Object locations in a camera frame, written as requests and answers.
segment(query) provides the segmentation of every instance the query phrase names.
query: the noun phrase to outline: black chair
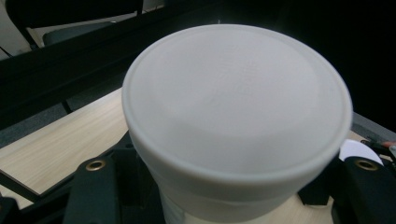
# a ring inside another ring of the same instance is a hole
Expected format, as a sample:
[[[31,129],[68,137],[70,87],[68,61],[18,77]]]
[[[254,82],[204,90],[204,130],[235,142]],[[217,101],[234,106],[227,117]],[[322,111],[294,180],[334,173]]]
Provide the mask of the black chair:
[[[28,28],[42,28],[94,21],[130,13],[142,14],[143,0],[6,0],[7,14],[27,40],[37,49]],[[65,28],[43,36],[45,45],[108,26],[110,22]]]

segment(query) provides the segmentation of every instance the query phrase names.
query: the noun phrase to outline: white plastic cup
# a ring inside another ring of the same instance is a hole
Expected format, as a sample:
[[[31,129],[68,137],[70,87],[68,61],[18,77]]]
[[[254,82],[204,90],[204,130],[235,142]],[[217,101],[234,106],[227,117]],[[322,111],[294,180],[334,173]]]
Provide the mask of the white plastic cup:
[[[231,24],[152,44],[128,70],[122,103],[168,224],[264,216],[322,171],[352,118],[345,83],[318,53]]]

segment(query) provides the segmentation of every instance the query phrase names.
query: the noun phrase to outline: wooden surface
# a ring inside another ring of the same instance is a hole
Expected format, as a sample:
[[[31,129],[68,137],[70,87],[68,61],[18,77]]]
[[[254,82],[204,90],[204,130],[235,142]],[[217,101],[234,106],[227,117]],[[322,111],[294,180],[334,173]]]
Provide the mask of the wooden surface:
[[[120,90],[59,119],[21,140],[0,149],[0,169],[29,188],[42,193],[87,159],[115,145],[127,132]],[[350,132],[348,138],[362,137]],[[15,197],[20,207],[29,201],[0,187],[4,196]],[[297,196],[272,213],[268,223],[332,223],[331,203],[321,208],[303,206]]]

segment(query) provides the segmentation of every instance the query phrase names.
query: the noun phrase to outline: round white lid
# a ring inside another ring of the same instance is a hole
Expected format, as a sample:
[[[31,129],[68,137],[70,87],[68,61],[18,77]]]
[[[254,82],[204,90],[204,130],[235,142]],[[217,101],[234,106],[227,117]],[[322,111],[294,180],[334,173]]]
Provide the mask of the round white lid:
[[[144,50],[123,84],[124,114],[145,150],[214,178],[293,176],[332,158],[351,102],[335,69],[288,36],[218,24]]]

